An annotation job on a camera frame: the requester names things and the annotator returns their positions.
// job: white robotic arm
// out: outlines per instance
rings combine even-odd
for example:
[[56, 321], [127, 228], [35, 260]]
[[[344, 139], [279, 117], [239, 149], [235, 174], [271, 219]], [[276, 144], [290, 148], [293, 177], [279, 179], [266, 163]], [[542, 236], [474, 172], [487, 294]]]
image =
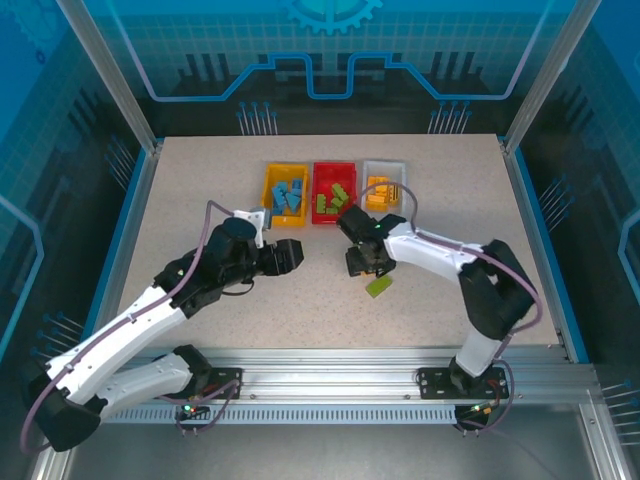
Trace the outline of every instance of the white robotic arm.
[[513, 278], [469, 252], [476, 250], [498, 260], [530, 284], [511, 249], [499, 240], [486, 246], [455, 242], [414, 229], [397, 215], [376, 221], [356, 205], [337, 223], [354, 244], [346, 254], [351, 276], [382, 276], [393, 270], [396, 262], [406, 262], [460, 284], [472, 328], [451, 361], [451, 381], [463, 393], [477, 385], [511, 328], [534, 300]]
[[[179, 291], [176, 285], [183, 281], [195, 251], [167, 264], [129, 308], [80, 345], [45, 365], [32, 361], [21, 369], [28, 408], [62, 376], [35, 415], [56, 451], [78, 445], [102, 420], [122, 409], [161, 395], [186, 400], [219, 386], [218, 373], [191, 345], [177, 347], [149, 365], [115, 372], [154, 339], [218, 301], [224, 289], [297, 268], [304, 258], [300, 242], [287, 239], [267, 245], [262, 230], [268, 225], [269, 212], [264, 209], [235, 211], [213, 230], [193, 275]], [[146, 313], [137, 313], [158, 302]], [[74, 361], [79, 354], [81, 361]]]

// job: blue trim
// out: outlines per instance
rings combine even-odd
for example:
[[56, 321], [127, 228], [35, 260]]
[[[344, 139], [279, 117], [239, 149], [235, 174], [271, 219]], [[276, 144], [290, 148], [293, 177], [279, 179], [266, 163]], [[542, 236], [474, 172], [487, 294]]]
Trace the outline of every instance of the blue trim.
[[629, 243], [629, 230], [631, 230], [631, 227], [639, 221], [640, 210], [634, 211], [625, 219], [622, 224], [622, 231], [620, 232], [620, 242], [618, 243], [618, 258], [620, 258], [620, 263], [622, 264], [624, 273], [627, 275], [629, 285], [631, 285], [631, 289], [633, 290], [633, 294], [636, 296], [636, 301], [638, 303], [640, 303], [640, 284], [638, 283], [636, 274], [631, 267], [631, 262], [627, 257], [627, 243]]
[[549, 231], [544, 223], [544, 217], [542, 216], [538, 197], [536, 196], [533, 183], [531, 182], [531, 177], [529, 176], [529, 170], [527, 169], [527, 165], [524, 161], [524, 156], [522, 155], [520, 148], [516, 149], [515, 154], [516, 161], [518, 162], [518, 168], [522, 175], [524, 188], [526, 190], [529, 203], [531, 204], [531, 209], [533, 210], [536, 226], [540, 232], [540, 238], [542, 238], [542, 247], [544, 248], [544, 253], [549, 260], [551, 275], [555, 281], [558, 297], [560, 298], [560, 305], [564, 311], [564, 316], [567, 319], [567, 328], [569, 329], [569, 335], [571, 336], [571, 338], [567, 340], [572, 343], [573, 348], [576, 351], [577, 361], [579, 363], [589, 363], [589, 355], [587, 355], [587, 349], [584, 346], [582, 335], [580, 334], [578, 321], [576, 320], [573, 307], [571, 306], [571, 300], [569, 299], [569, 293], [567, 292], [567, 287], [564, 283], [564, 279], [562, 278], [562, 273], [560, 272], [560, 265], [558, 265], [558, 259], [556, 258], [555, 251], [553, 250]]
[[431, 96], [436, 100], [505, 100], [511, 96], [518, 79], [520, 78], [520, 74], [522, 73], [525, 64], [531, 54], [531, 51], [540, 35], [540, 31], [544, 26], [547, 17], [549, 16], [549, 12], [551, 11], [556, 0], [548, 0], [545, 6], [544, 11], [542, 12], [540, 18], [538, 19], [538, 23], [527, 42], [527, 46], [522, 53], [522, 57], [520, 58], [518, 65], [515, 68], [513, 76], [507, 86], [507, 89], [502, 94], [457, 94], [457, 93], [440, 93], [438, 92], [433, 85], [420, 73], [420, 71], [410, 62], [396, 62], [393, 60], [393, 52], [387, 51], [362, 51], [351, 54], [349, 60], [347, 61], [347, 85], [344, 93], [316, 93], [315, 87], [313, 84], [313, 62], [309, 54], [305, 52], [277, 52], [277, 53], [268, 53], [267, 54], [267, 63], [254, 63], [250, 64], [245, 68], [240, 75], [227, 87], [227, 89], [222, 93], [222, 95], [191, 95], [191, 96], [177, 96], [177, 97], [163, 97], [159, 96], [153, 86], [151, 85], [151, 80], [149, 79], [143, 65], [142, 61], [138, 57], [138, 54], [127, 34], [127, 30], [122, 23], [118, 12], [116, 11], [113, 0], [108, 0], [107, 5], [113, 16], [113, 20], [116, 23], [116, 26], [122, 35], [122, 39], [129, 51], [129, 55], [131, 55], [131, 59], [135, 64], [138, 73], [142, 79], [142, 82], [149, 93], [149, 96], [155, 100], [156, 102], [224, 102], [226, 101], [237, 89], [244, 83], [244, 81], [256, 71], [265, 71], [265, 70], [276, 70], [276, 61], [277, 60], [302, 60], [305, 64], [305, 72], [306, 72], [306, 83], [307, 83], [307, 94], [309, 98], [313, 100], [346, 100], [351, 98], [354, 91], [354, 83], [356, 78], [355, 73], [355, 64], [356, 60], [359, 59], [382, 59], [384, 60], [384, 68], [386, 69], [396, 69], [396, 70], [406, 70], [413, 78], [427, 91]]
[[133, 202], [133, 196], [135, 195], [136, 189], [138, 187], [142, 168], [146, 163], [146, 157], [147, 152], [145, 152], [145, 150], [141, 148], [140, 154], [138, 155], [138, 160], [136, 161], [136, 167], [133, 170], [133, 175], [131, 176], [131, 181], [129, 182], [127, 195], [124, 197], [124, 203], [122, 204], [122, 209], [120, 210], [120, 216], [118, 217], [118, 223], [116, 223], [116, 229], [113, 232], [113, 237], [111, 238], [111, 245], [109, 245], [107, 258], [105, 259], [104, 266], [102, 267], [102, 273], [100, 274], [100, 279], [98, 280], [96, 293], [93, 295], [93, 301], [91, 302], [91, 308], [89, 309], [89, 315], [87, 316], [87, 323], [85, 324], [84, 332], [82, 333], [82, 340], [85, 340], [87, 337], [90, 337], [93, 334], [93, 329], [95, 328], [96, 322], [98, 321], [98, 311], [100, 310], [100, 305], [102, 304], [105, 290], [107, 289], [107, 282], [109, 281], [109, 276], [111, 275], [111, 270], [113, 269], [113, 263], [116, 258], [116, 253], [118, 251], [118, 248], [120, 247], [120, 241], [122, 240], [122, 234], [124, 233], [124, 225], [127, 222], [127, 217], [129, 216], [129, 211], [131, 210], [131, 203]]
[[0, 205], [9, 210], [9, 213], [15, 216], [20, 223], [31, 230], [31, 233], [33, 234], [33, 242], [36, 246], [36, 258], [31, 265], [29, 276], [22, 286], [22, 291], [20, 292], [18, 301], [16, 302], [15, 307], [13, 307], [13, 312], [11, 313], [11, 317], [9, 317], [7, 328], [5, 328], [4, 333], [2, 334], [2, 339], [0, 339], [0, 363], [2, 363], [4, 354], [7, 351], [7, 347], [9, 346], [9, 340], [11, 340], [11, 337], [13, 336], [13, 332], [16, 329], [18, 320], [20, 320], [20, 315], [22, 315], [22, 310], [27, 303], [27, 298], [31, 293], [31, 289], [33, 288], [33, 283], [36, 281], [38, 271], [40, 271], [40, 267], [42, 266], [42, 262], [44, 260], [44, 245], [42, 244], [40, 227], [35, 220], [33, 220], [29, 215], [16, 207], [3, 195], [0, 195]]

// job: floor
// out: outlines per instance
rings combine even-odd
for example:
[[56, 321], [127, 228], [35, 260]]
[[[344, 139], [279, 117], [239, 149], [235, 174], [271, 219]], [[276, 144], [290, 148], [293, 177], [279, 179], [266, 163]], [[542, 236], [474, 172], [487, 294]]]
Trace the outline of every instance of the floor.
[[76, 449], [67, 478], [595, 478], [580, 420], [571, 411], [514, 408], [499, 432], [477, 439], [463, 438], [449, 425], [264, 425], [219, 426], [182, 438], [169, 425], [103, 425]]

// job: cable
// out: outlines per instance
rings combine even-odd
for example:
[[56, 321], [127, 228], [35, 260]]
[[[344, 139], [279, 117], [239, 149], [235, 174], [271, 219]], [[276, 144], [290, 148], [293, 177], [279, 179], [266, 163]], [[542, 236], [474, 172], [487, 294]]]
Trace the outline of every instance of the cable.
[[[480, 431], [486, 430], [486, 428], [482, 428], [483, 425], [481, 423], [473, 422], [471, 420], [463, 420], [463, 423], [466, 423], [466, 424], [474, 426], [474, 427], [478, 427]], [[551, 475], [551, 477], [553, 477], [556, 480], [562, 480], [562, 478], [560, 478], [560, 476], [558, 474], [556, 474], [553, 470], [551, 470], [549, 467], [547, 467], [545, 465], [544, 461], [536, 453], [534, 453], [532, 450], [530, 450], [529, 447], [527, 447], [524, 443], [522, 443], [516, 437], [514, 437], [512, 435], [509, 435], [508, 433], [505, 433], [502, 430], [492, 430], [491, 433], [493, 433], [494, 435], [498, 435], [499, 437], [505, 438], [505, 439], [509, 440], [510, 442], [515, 443], [516, 445], [518, 445], [522, 449], [523, 452], [525, 452], [527, 455], [529, 455], [529, 457], [531, 457], [531, 459], [534, 462], [536, 462], [543, 470], [545, 470], [549, 475]]]
[[202, 256], [202, 251], [204, 250], [204, 244], [206, 242], [207, 233], [209, 232], [209, 225], [211, 223], [211, 207], [216, 207], [221, 212], [227, 215], [232, 215], [230, 210], [227, 210], [226, 208], [221, 206], [219, 203], [213, 200], [209, 200], [207, 202], [207, 210], [204, 217], [204, 225], [202, 227], [202, 233], [200, 234], [200, 241], [198, 243], [198, 247], [196, 248], [196, 253], [193, 256], [193, 261], [191, 262], [191, 265], [189, 265], [189, 269], [185, 273], [184, 277], [182, 277], [180, 282], [178, 282], [178, 284], [170, 292], [168, 292], [158, 300], [151, 302], [149, 305], [142, 307], [140, 310], [130, 314], [129, 316], [123, 318], [119, 322], [116, 322], [107, 330], [105, 330], [96, 338], [94, 338], [91, 342], [89, 342], [89, 344], [86, 347], [84, 347], [80, 352], [78, 352], [78, 354], [75, 357], [73, 357], [69, 361], [69, 363], [65, 365], [64, 369], [61, 370], [60, 373], [58, 373], [58, 375], [56, 375], [49, 382], [49, 384], [42, 390], [42, 392], [40, 392], [40, 395], [38, 395], [36, 400], [33, 402], [33, 405], [31, 405], [31, 408], [27, 413], [27, 417], [25, 418], [24, 423], [22, 424], [22, 430], [20, 431], [20, 450], [22, 451], [22, 453], [26, 455], [36, 454], [36, 453], [42, 452], [43, 450], [46, 450], [51, 446], [50, 443], [46, 443], [38, 448], [31, 448], [28, 445], [29, 431], [31, 430], [31, 425], [36, 416], [36, 412], [42, 406], [44, 399], [47, 398], [47, 396], [53, 391], [56, 385], [60, 383], [60, 381], [68, 373], [71, 373], [73, 371], [73, 367], [75, 367], [91, 350], [95, 348], [96, 345], [98, 345], [101, 341], [103, 341], [109, 335], [111, 335], [118, 329], [122, 328], [127, 323], [135, 321], [135, 319], [140, 317], [141, 315], [144, 315], [145, 313], [153, 310], [158, 305], [163, 304], [164, 302], [172, 298], [175, 294], [177, 294], [186, 285], [186, 283], [189, 281], [189, 279], [193, 275], [193, 272], [195, 271], [196, 266], [200, 261], [200, 257]]
[[[218, 421], [222, 418], [222, 415], [224, 415], [225, 410], [229, 406], [229, 403], [231, 402], [231, 399], [235, 395], [236, 390], [238, 389], [238, 386], [240, 386], [240, 382], [237, 379], [234, 378], [233, 380], [231, 380], [230, 382], [226, 383], [224, 386], [222, 386], [221, 388], [219, 388], [215, 392], [210, 393], [209, 395], [207, 395], [206, 397], [203, 397], [201, 399], [196, 399], [193, 402], [184, 401], [183, 403], [177, 403], [177, 402], [180, 402], [180, 401], [179, 400], [178, 401], [173, 401], [173, 399], [171, 399], [172, 400], [171, 403], [174, 403], [174, 404], [177, 403], [178, 405], [199, 405], [202, 402], [206, 402], [207, 400], [210, 400], [212, 398], [217, 397], [218, 395], [223, 393], [225, 390], [233, 387], [233, 388], [231, 388], [231, 391], [229, 392], [229, 395], [227, 396], [227, 399], [225, 400], [224, 404], [222, 405], [222, 408], [216, 414], [216, 416], [213, 418], [213, 420], [211, 420], [209, 423], [207, 423], [203, 427], [199, 427], [199, 428], [195, 428], [194, 427], [193, 428], [193, 430], [192, 430], [193, 433], [197, 435], [198, 433], [206, 432], [207, 430], [213, 428], [216, 423], [218, 423]], [[176, 427], [178, 428], [178, 430], [180, 430], [182, 432], [182, 435], [185, 435], [187, 432], [191, 431], [191, 430], [187, 430], [186, 428], [183, 427], [183, 425], [180, 423], [180, 417], [178, 415], [176, 415]]]
[[[500, 416], [498, 418], [496, 418], [493, 423], [491, 423], [491, 425], [482, 425], [480, 423], [476, 423], [474, 426], [478, 426], [480, 425], [481, 427], [481, 431], [483, 432], [490, 432], [493, 429], [495, 429], [496, 426], [498, 426], [507, 416], [507, 413], [509, 413], [509, 410], [511, 410], [511, 406], [513, 405], [513, 397], [515, 397], [516, 395], [516, 380], [515, 377], [513, 376], [513, 369], [511, 368], [511, 365], [509, 365], [505, 360], [502, 359], [495, 359], [494, 363], [498, 363], [501, 365], [504, 365], [505, 370], [507, 370], [507, 372], [509, 373], [509, 383], [510, 383], [510, 388], [511, 388], [511, 395], [509, 395], [509, 399], [507, 400], [507, 404], [504, 407], [504, 410], [502, 411], [502, 413], [500, 414]], [[499, 393], [497, 393], [497, 399], [498, 401], [500, 400], [500, 395]], [[469, 423], [468, 420], [462, 420], [463, 423]]]
[[411, 212], [411, 218], [409, 219], [409, 223], [411, 224], [411, 230], [413, 230], [413, 233], [415, 233], [416, 236], [418, 236], [419, 238], [421, 238], [421, 239], [423, 239], [423, 240], [425, 240], [427, 242], [430, 242], [430, 243], [432, 243], [434, 245], [438, 245], [438, 246], [445, 247], [445, 248], [450, 248], [452, 250], [459, 250], [461, 252], [464, 252], [464, 253], [469, 254], [469, 255], [473, 255], [473, 256], [475, 256], [477, 258], [480, 258], [481, 260], [484, 260], [485, 262], [493, 265], [494, 267], [502, 270], [504, 273], [509, 275], [511, 278], [513, 278], [513, 280], [516, 283], [518, 283], [522, 288], [524, 288], [525, 291], [529, 295], [531, 295], [531, 298], [533, 299], [533, 301], [534, 301], [534, 303], [536, 305], [536, 315], [535, 315], [535, 317], [530, 322], [525, 323], [524, 325], [521, 325], [519, 327], [514, 327], [514, 328], [511, 329], [510, 335], [507, 335], [507, 337], [503, 341], [503, 344], [501, 345], [500, 349], [498, 350], [498, 353], [497, 353], [498, 356], [504, 351], [504, 349], [508, 345], [509, 341], [511, 341], [511, 338], [512, 338], [513, 334], [516, 334], [518, 332], [522, 332], [523, 330], [527, 330], [528, 328], [534, 327], [538, 323], [540, 323], [540, 320], [542, 319], [542, 313], [544, 311], [544, 307], [542, 305], [542, 299], [540, 298], [540, 295], [538, 295], [538, 292], [536, 292], [535, 288], [533, 288], [533, 286], [531, 286], [531, 284], [529, 284], [529, 282], [527, 282], [524, 278], [522, 278], [522, 276], [520, 276], [517, 272], [515, 272], [513, 269], [511, 269], [510, 267], [508, 267], [507, 265], [505, 265], [501, 261], [496, 260], [493, 257], [490, 257], [486, 253], [481, 252], [479, 250], [476, 250], [475, 248], [469, 248], [469, 247], [465, 246], [464, 243], [461, 243], [461, 242], [458, 243], [458, 242], [445, 240], [443, 238], [434, 237], [432, 235], [429, 235], [427, 232], [422, 232], [422, 231], [420, 231], [420, 230], [418, 230], [416, 228], [416, 216], [418, 215], [418, 198], [409, 189], [409, 187], [407, 187], [406, 185], [403, 185], [402, 183], [399, 183], [399, 182], [379, 182], [379, 183], [374, 183], [373, 185], [369, 185], [367, 188], [365, 188], [360, 193], [360, 196], [364, 197], [364, 195], [369, 190], [373, 190], [374, 188], [379, 187], [379, 186], [383, 186], [383, 185], [392, 185], [392, 186], [399, 187], [402, 190], [404, 190], [407, 193], [407, 195], [409, 195], [411, 197], [411, 200], [413, 200], [413, 211]]

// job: speckled tabletop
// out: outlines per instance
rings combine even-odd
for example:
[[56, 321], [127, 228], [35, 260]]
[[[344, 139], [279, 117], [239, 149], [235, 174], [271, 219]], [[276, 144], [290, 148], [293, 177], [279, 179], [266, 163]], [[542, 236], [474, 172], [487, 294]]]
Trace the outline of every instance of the speckled tabletop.
[[[195, 248], [209, 198], [230, 209], [260, 202], [270, 162], [403, 161], [420, 203], [418, 226], [453, 239], [507, 242], [542, 291], [495, 135], [351, 135], [167, 138], [153, 180], [120, 310], [165, 264]], [[350, 278], [349, 241], [335, 226], [274, 228], [268, 241], [297, 238], [305, 260], [293, 273], [258, 278], [253, 291], [223, 297], [155, 346], [340, 348], [461, 344], [470, 323], [460, 288], [435, 274], [399, 265], [376, 299], [370, 281]], [[212, 225], [223, 220], [215, 213]], [[557, 343], [545, 305], [543, 322], [513, 343]]]

